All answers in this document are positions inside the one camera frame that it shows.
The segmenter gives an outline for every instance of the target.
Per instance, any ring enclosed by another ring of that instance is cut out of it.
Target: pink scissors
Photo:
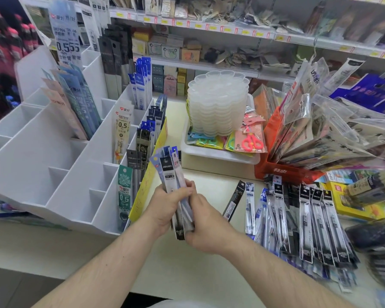
[[[241,145],[246,152],[264,149],[264,143],[262,140],[260,140],[253,133],[248,133],[247,137],[241,142]]]

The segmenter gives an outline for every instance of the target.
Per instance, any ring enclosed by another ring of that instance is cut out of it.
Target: pink package
[[[173,76],[166,76],[164,79],[164,94],[177,96],[177,79]]]

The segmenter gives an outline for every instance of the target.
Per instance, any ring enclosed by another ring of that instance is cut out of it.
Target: desk surface
[[[182,126],[177,125],[177,120],[180,123],[181,119],[185,119],[181,115],[181,112],[185,114],[181,106],[185,107],[185,104],[170,102],[168,106],[169,145],[179,145]],[[215,167],[216,171],[223,170],[213,160],[204,159],[204,162],[207,171]],[[185,177],[194,180],[198,191],[220,212],[224,211],[239,180],[232,177],[236,175],[234,171],[224,171],[229,176],[184,170]],[[255,196],[259,197],[264,185],[254,182]],[[147,203],[154,187],[159,184],[156,174]],[[243,232],[244,223],[243,197],[231,224]],[[0,222],[0,268],[66,279],[111,241],[111,238],[85,233]],[[356,273],[359,287],[352,294],[342,296],[358,307],[375,308],[375,289],[381,286],[370,277],[364,261]],[[328,287],[340,294],[336,283],[329,283]],[[247,307],[263,307],[246,281],[225,259],[190,248],[185,242],[177,241],[172,232],[156,242],[132,291],[171,299],[205,301],[218,307],[238,307],[242,303]]]

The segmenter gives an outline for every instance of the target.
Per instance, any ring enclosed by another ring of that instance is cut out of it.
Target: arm
[[[226,258],[247,280],[267,308],[353,308],[312,278],[237,232],[204,196],[190,197],[195,232],[186,235],[193,247]]]
[[[137,222],[33,308],[121,307],[155,240],[167,232],[178,202],[195,189],[193,182],[187,186],[170,194],[158,186]]]

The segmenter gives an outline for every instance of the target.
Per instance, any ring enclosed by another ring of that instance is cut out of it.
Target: hand
[[[172,193],[166,193],[162,185],[155,189],[142,217],[148,220],[149,225],[153,227],[154,234],[156,234],[157,237],[167,232],[171,217],[178,208],[178,202],[190,196],[195,191],[193,181],[185,180],[185,183],[187,184],[186,188],[179,188]]]
[[[223,255],[238,232],[202,194],[195,191],[190,196],[190,205],[194,214],[195,230],[186,233],[185,240],[202,252]]]

